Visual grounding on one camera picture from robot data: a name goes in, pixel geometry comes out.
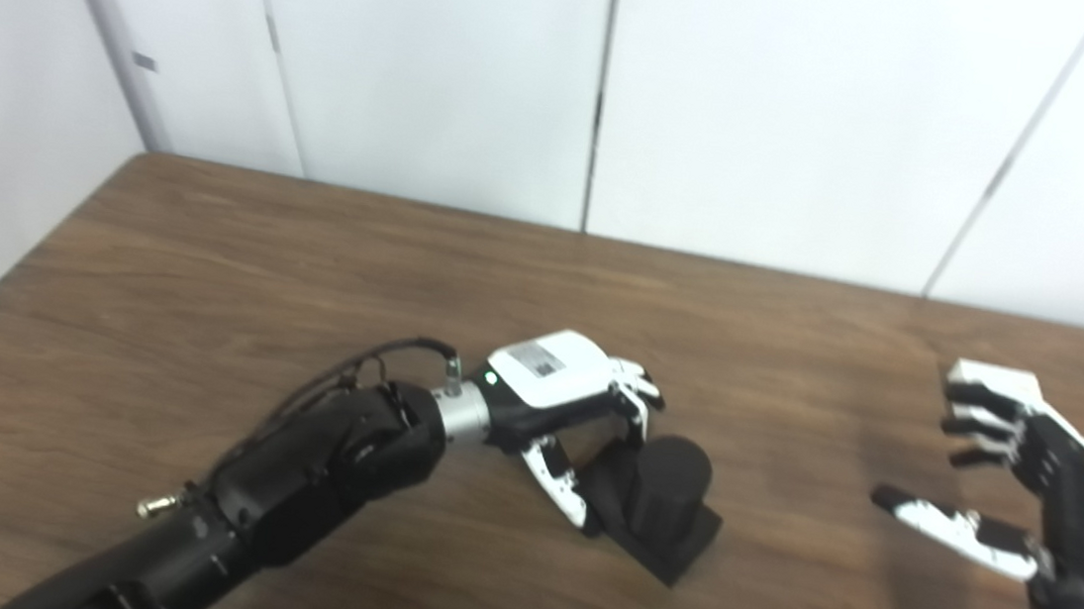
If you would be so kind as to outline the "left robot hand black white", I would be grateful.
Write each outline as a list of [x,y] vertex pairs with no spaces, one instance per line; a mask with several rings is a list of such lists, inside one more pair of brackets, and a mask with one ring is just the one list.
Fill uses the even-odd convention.
[[580,332],[562,331],[494,350],[467,380],[486,407],[485,444],[520,457],[576,530],[598,533],[558,435],[609,414],[625,422],[625,443],[640,449],[651,413],[666,404],[648,370],[609,355]]

